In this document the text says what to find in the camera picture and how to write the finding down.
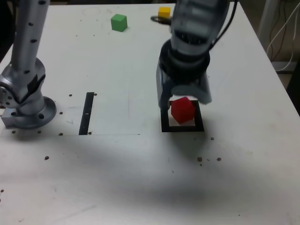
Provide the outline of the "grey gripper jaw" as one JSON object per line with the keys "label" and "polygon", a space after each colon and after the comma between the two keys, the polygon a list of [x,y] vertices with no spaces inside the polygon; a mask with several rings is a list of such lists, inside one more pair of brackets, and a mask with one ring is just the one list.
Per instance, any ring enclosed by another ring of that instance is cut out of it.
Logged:
{"label": "grey gripper jaw", "polygon": [[200,79],[190,84],[175,85],[171,93],[176,96],[195,97],[203,105],[212,102],[207,73],[204,73]]}
{"label": "grey gripper jaw", "polygon": [[158,106],[161,110],[168,110],[170,108],[169,100],[173,96],[172,89],[174,87],[174,82],[163,70],[160,61],[157,64],[156,84]]}

